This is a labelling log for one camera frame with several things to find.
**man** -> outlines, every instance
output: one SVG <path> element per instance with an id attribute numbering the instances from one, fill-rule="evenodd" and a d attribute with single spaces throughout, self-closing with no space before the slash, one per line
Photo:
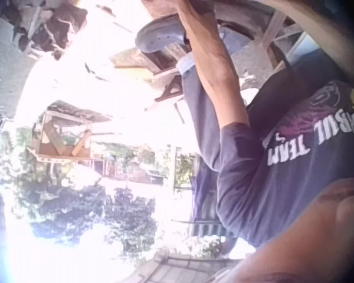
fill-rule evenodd
<path id="1" fill-rule="evenodd" d="M 202 157 L 218 172 L 217 212 L 235 236 L 259 247 L 286 231 L 324 188 L 354 177 L 354 89 L 338 81 L 354 82 L 354 43 L 347 36 L 350 53 L 338 43 L 338 56 L 328 42 L 344 38 L 343 32 L 303 4 L 270 1 L 307 31 L 317 29 L 312 22 L 326 24 L 329 39 L 316 33 L 316 41 L 347 76 L 317 57 L 308 71 L 297 64 L 272 76 L 245 109 L 212 6 L 178 2 L 196 66 L 187 56 L 178 67 Z M 163 40 L 165 26 L 157 20 L 140 31 L 138 46 L 139 38 L 152 35 L 150 28 Z"/>
<path id="2" fill-rule="evenodd" d="M 302 25 L 312 24 L 315 17 L 325 24 L 318 15 L 303 13 L 304 5 L 297 7 Z M 354 263 L 354 89 L 329 82 L 280 119 L 264 148 L 238 96 L 238 78 L 213 13 L 199 5 L 193 8 L 187 0 L 178 1 L 178 11 L 220 129 L 202 135 L 207 129 L 197 128 L 195 121 L 202 157 L 219 171 L 219 217 L 238 236 L 262 245 L 215 281 L 340 281 Z M 327 37 L 333 35 L 343 34 L 334 30 Z M 327 41 L 321 46 L 327 50 Z M 354 81 L 354 61 L 349 63 L 343 54 L 329 49 Z M 185 91 L 194 113 L 190 94 L 194 93 Z M 207 105 L 201 115 L 212 117 Z M 263 114 L 267 119 L 268 112 Z M 211 140 L 202 143 L 202 136 Z"/>

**shoe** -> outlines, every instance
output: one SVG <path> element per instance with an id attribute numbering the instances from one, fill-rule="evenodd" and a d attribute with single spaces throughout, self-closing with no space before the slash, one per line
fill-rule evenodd
<path id="1" fill-rule="evenodd" d="M 136 46 L 144 53 L 163 49 L 171 43 L 187 44 L 185 29 L 178 14 L 156 19 L 145 25 L 135 39 Z"/>
<path id="2" fill-rule="evenodd" d="M 236 31 L 235 28 L 227 26 L 224 22 L 219 27 L 219 35 L 230 55 L 239 51 L 252 40 L 249 35 L 244 35 Z M 144 53 L 159 51 L 174 42 L 189 44 L 178 14 L 150 22 L 137 33 L 135 39 L 136 46 Z"/>

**wooden beam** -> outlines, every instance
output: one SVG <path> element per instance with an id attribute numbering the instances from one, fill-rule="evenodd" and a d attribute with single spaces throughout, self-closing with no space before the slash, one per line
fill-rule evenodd
<path id="1" fill-rule="evenodd" d="M 267 48 L 274 38 L 277 36 L 278 32 L 282 29 L 283 23 L 287 16 L 282 12 L 276 10 L 273 17 L 270 20 L 269 26 L 267 27 L 264 36 L 262 38 L 262 44 Z"/>
<path id="2" fill-rule="evenodd" d="M 45 123 L 44 126 L 45 134 L 47 135 L 50 142 L 53 144 L 59 155 L 62 155 L 66 150 L 66 146 L 63 143 L 63 139 L 57 133 L 52 121 Z"/>
<path id="3" fill-rule="evenodd" d="M 168 68 L 168 69 L 165 69 L 163 71 L 155 73 L 153 75 L 153 78 L 155 80 L 157 80 L 158 78 L 165 77 L 166 75 L 176 74 L 176 73 L 179 73 L 178 69 L 176 67 L 171 67 L 171 68 Z"/>
<path id="4" fill-rule="evenodd" d="M 298 24 L 289 25 L 288 27 L 282 29 L 282 35 L 280 35 L 279 37 L 275 37 L 274 41 L 281 40 L 294 34 L 299 34 L 303 31 L 304 30 Z"/>
<path id="5" fill-rule="evenodd" d="M 69 114 L 60 113 L 60 112 L 57 112 L 57 111 L 47 110 L 45 113 L 46 113 L 46 115 L 51 115 L 51 116 L 54 116 L 54 117 L 59 117 L 59 118 L 62 118 L 62 119 L 75 121 L 75 122 L 78 122 L 78 123 L 81 123 L 81 124 L 91 124 L 92 123 L 92 121 L 89 121 L 89 120 L 86 120 L 86 119 L 83 119 L 83 118 L 78 118 L 78 117 L 75 117 L 75 116 L 72 116 L 72 115 L 69 115 Z"/>
<path id="6" fill-rule="evenodd" d="M 87 141 L 87 139 L 90 138 L 91 135 L 92 135 L 92 132 L 90 130 L 86 130 L 86 132 L 84 133 L 84 136 L 78 141 L 78 143 L 73 148 L 73 150 L 71 152 L 72 156 L 77 156 L 77 153 L 85 145 L 85 142 Z"/>
<path id="7" fill-rule="evenodd" d="M 178 88 L 178 91 L 171 93 L 174 87 Z M 167 87 L 164 89 L 162 95 L 158 98 L 155 99 L 156 102 L 160 102 L 172 97 L 180 96 L 183 94 L 183 89 L 182 89 L 182 81 L 181 81 L 181 76 L 176 75 L 172 81 L 167 85 Z"/>
<path id="8" fill-rule="evenodd" d="M 168 53 L 171 54 L 177 61 L 180 60 L 183 56 L 186 55 L 185 50 L 177 43 L 171 43 L 167 47 L 165 47 Z"/>
<path id="9" fill-rule="evenodd" d="M 142 78 L 146 80 L 154 78 L 153 72 L 142 66 L 115 66 L 115 69 L 124 75 L 129 75 L 134 78 Z"/>
<path id="10" fill-rule="evenodd" d="M 161 68 L 159 68 L 150 58 L 148 58 L 140 50 L 138 50 L 137 53 L 135 54 L 135 58 L 138 64 L 148 68 L 151 72 L 157 73 L 161 71 Z"/>
<path id="11" fill-rule="evenodd" d="M 177 160 L 177 147 L 173 144 L 171 146 L 171 164 L 169 166 L 168 188 L 170 189 L 171 197 L 175 191 L 176 180 L 176 160 Z"/>

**tree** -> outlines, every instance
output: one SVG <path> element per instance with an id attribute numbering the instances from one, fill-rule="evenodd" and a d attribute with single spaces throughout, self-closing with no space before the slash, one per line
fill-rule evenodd
<path id="1" fill-rule="evenodd" d="M 155 200 L 134 198 L 129 189 L 116 189 L 114 200 L 106 196 L 104 223 L 110 227 L 106 242 L 121 241 L 123 253 L 131 258 L 149 251 L 155 243 Z"/>
<path id="2" fill-rule="evenodd" d="M 176 164 L 176 186 L 190 184 L 193 175 L 193 165 L 190 156 L 180 154 Z"/>
<path id="3" fill-rule="evenodd" d="M 13 213 L 31 225 L 35 236 L 75 245 L 94 224 L 103 223 L 109 227 L 105 241 L 120 241 L 123 256 L 140 259 L 150 249 L 157 227 L 154 199 L 134 198 L 128 189 L 110 196 L 99 185 L 63 187 L 71 165 L 55 164 L 51 177 L 50 164 L 38 162 L 25 149 L 27 137 L 26 131 L 3 133 L 0 180 L 16 200 Z"/>

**navy t-shirt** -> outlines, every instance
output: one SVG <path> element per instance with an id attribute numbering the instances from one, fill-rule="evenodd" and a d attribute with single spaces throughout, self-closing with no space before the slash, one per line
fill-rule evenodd
<path id="1" fill-rule="evenodd" d="M 326 186 L 354 177 L 354 89 L 338 81 L 319 89 L 280 120 L 266 148 L 247 125 L 227 125 L 220 163 L 219 218 L 258 247 Z"/>

